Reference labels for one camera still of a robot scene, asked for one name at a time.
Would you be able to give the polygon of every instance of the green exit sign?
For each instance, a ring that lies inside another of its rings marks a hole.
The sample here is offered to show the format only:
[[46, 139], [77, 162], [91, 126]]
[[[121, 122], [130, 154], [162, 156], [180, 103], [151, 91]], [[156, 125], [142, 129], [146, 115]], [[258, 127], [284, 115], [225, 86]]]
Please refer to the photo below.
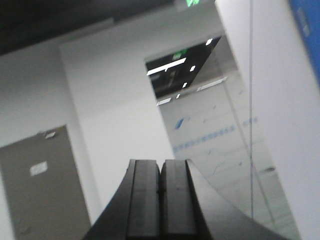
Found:
[[185, 0], [185, 1], [186, 1], [186, 4], [188, 5], [188, 8], [189, 8], [191, 6], [199, 4], [200, 0]]

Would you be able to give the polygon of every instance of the white wall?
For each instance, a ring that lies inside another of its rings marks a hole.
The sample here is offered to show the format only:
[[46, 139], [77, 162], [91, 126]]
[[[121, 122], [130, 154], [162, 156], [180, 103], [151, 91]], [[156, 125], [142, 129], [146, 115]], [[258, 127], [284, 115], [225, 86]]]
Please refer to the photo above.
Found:
[[130, 158], [174, 157], [145, 58], [220, 32], [215, 7], [164, 9], [68, 42], [61, 53], [100, 199], [106, 204]]
[[[320, 95], [288, 1], [253, 1], [253, 102], [301, 237], [320, 235]], [[249, 0], [216, 0], [249, 82]]]
[[[103, 206], [58, 46], [110, 25], [107, 20], [0, 57], [0, 147], [67, 124], [91, 222]], [[1, 240], [14, 238], [1, 177], [0, 229]]]

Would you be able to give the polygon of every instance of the black curved part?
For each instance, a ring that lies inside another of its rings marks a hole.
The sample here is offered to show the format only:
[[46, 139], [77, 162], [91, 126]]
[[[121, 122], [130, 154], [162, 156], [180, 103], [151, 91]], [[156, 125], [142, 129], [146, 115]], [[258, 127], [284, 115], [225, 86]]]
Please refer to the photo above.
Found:
[[136, 160], [130, 160], [126, 174], [109, 204], [83, 240], [125, 240]]
[[212, 188], [192, 160], [185, 161], [201, 240], [288, 240], [246, 216]]
[[128, 218], [128, 240], [160, 238], [159, 168], [155, 160], [136, 160]]
[[162, 237], [197, 239], [197, 228], [184, 160], [166, 160], [160, 175]]

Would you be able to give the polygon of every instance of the gray door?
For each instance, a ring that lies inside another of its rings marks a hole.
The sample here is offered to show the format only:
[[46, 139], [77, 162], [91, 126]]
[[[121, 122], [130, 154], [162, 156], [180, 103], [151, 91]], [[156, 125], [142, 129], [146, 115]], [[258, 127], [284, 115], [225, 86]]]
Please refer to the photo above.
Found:
[[0, 148], [0, 165], [17, 240], [80, 240], [88, 231], [65, 126]]

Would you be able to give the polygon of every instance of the white label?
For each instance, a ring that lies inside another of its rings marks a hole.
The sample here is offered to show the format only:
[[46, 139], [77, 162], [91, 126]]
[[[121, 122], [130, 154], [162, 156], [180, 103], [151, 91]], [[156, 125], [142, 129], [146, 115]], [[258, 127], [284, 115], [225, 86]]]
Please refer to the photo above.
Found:
[[45, 135], [45, 139], [53, 138], [55, 135], [56, 135], [56, 132], [55, 132], [55, 131], [53, 131], [53, 132], [48, 133], [47, 135]]
[[32, 177], [32, 176], [35, 176], [35, 175], [38, 175], [38, 174], [42, 174], [47, 170], [48, 170], [47, 161], [43, 161], [43, 162], [40, 162], [40, 163], [30, 167], [30, 175]]

